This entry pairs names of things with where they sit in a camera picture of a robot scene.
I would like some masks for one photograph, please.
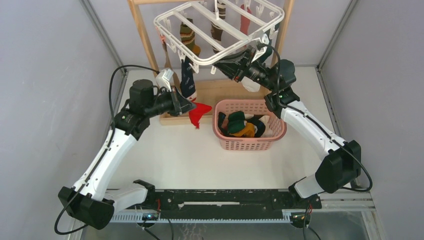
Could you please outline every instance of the white clip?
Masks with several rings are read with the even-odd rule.
[[[264,12],[265,6],[262,4],[259,4],[259,6],[256,6],[256,17],[260,18],[262,13]]]
[[[217,68],[215,66],[212,66],[212,68],[210,69],[210,74],[215,74],[216,71]]]
[[[181,15],[183,15],[184,16],[184,18],[187,18],[187,12],[184,12],[184,10],[181,10]]]
[[[178,57],[180,61],[185,61],[186,60],[186,54],[181,51],[180,49],[178,49]]]
[[[244,0],[244,10],[247,12],[248,8],[251,8],[252,0]]]
[[[175,45],[173,41],[171,41],[171,44],[166,43],[166,45],[168,45],[168,47],[172,50],[173,53],[177,52],[177,46]]]
[[[262,35],[262,37],[260,38],[260,42],[266,45],[270,44],[270,40],[268,39],[268,36],[266,34]],[[264,46],[261,49],[258,49],[255,55],[253,56],[252,62],[258,59],[260,56],[264,55],[267,49],[268,49],[267,46]]]
[[[171,32],[171,21],[168,18],[165,18],[163,20],[163,24],[165,25],[165,28]]]
[[[193,69],[193,71],[195,72],[195,73],[199,73],[199,64],[197,64],[197,63],[193,63],[193,64],[191,64],[191,63],[189,63],[189,65],[190,65],[190,67],[191,67],[191,69]]]
[[[215,19],[218,20],[220,19],[220,11],[218,10],[218,0],[215,0]]]
[[[274,39],[277,36],[278,30],[276,30],[276,26],[272,26],[269,30],[269,39]]]

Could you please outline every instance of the plastic laundry basket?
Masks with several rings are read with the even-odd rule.
[[[231,113],[243,111],[245,114],[269,115],[269,127],[272,137],[227,137],[222,135],[218,128],[218,114],[222,112],[227,116]],[[287,130],[287,125],[274,113],[268,111],[265,100],[228,99],[218,102],[213,112],[213,132],[219,138],[221,147],[226,150],[267,150],[273,142],[280,140]]]

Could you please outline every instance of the wooden frame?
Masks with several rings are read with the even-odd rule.
[[[156,62],[155,53],[152,49],[149,36],[146,31],[146,25],[143,20],[142,13],[139,5],[144,4],[164,4],[164,3],[176,3],[176,2],[190,2],[198,0],[127,0],[129,9],[131,10],[132,17],[134,18],[135,26],[140,36],[141,42],[143,43],[144,50],[150,67],[153,69],[159,69],[158,63]],[[279,53],[282,52],[284,41],[286,39],[287,29],[289,28],[289,21],[292,15],[293,5],[295,0],[284,1],[284,19],[280,23],[280,28],[275,41],[275,48]],[[272,57],[272,65],[277,62],[277,56],[274,54]],[[248,92],[241,84],[236,82],[223,80],[209,80],[196,82],[197,91],[197,102],[215,106],[215,104],[223,99],[261,99],[264,95],[268,94],[268,90],[261,87],[258,92]],[[207,113],[201,118],[201,123],[212,122],[212,111]],[[188,116],[172,117],[168,114],[160,116],[160,123],[163,125],[180,125],[190,124]]]

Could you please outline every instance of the brown sock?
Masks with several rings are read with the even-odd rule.
[[[223,3],[220,3],[218,1],[218,11],[219,11],[219,17],[223,20],[225,20],[226,17],[226,5]],[[215,25],[213,22],[211,22],[212,27],[210,28],[210,34],[212,35],[212,38],[216,40],[219,44],[221,44],[221,39],[223,35],[223,30]],[[212,47],[214,53],[218,53],[219,50],[215,47]]]

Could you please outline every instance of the gray wall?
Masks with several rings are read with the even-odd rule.
[[[1,239],[63,239],[57,194],[104,141],[116,66],[75,0],[2,1],[0,34]]]
[[[125,0],[90,0],[95,8],[96,13],[101,19],[113,45],[116,48],[120,58],[124,64],[140,64],[148,66],[149,62],[146,58],[139,33],[137,32],[133,16],[131,15],[128,3]],[[270,2],[283,7],[283,0],[269,0]],[[213,9],[213,0],[207,0],[207,8]],[[295,0],[293,13],[286,36],[286,42],[283,48],[282,58],[289,59],[297,65],[317,65],[324,53],[340,19],[343,16],[350,0]],[[178,5],[177,3],[164,4],[146,4],[141,5],[140,10],[143,14],[144,23],[146,24],[147,33],[149,34],[153,51],[159,67],[165,63],[164,50],[159,41],[158,34],[153,25],[153,19]],[[194,24],[206,33],[210,32],[211,22],[205,20],[204,17],[194,15],[193,11],[186,11],[188,17],[194,19]],[[179,37],[180,23],[177,19],[170,19],[173,31],[172,33]],[[234,26],[240,26],[240,15],[231,14],[227,11],[226,21]],[[249,30],[254,28],[254,24],[250,24]],[[228,35],[222,35],[222,44],[225,46],[231,39]],[[207,58],[212,52],[212,47],[196,37],[202,53],[201,58]],[[177,54],[170,51],[169,58],[173,67],[180,68],[181,64]]]
[[[359,1],[323,71],[343,135],[362,146],[389,240],[423,238],[423,9]]]

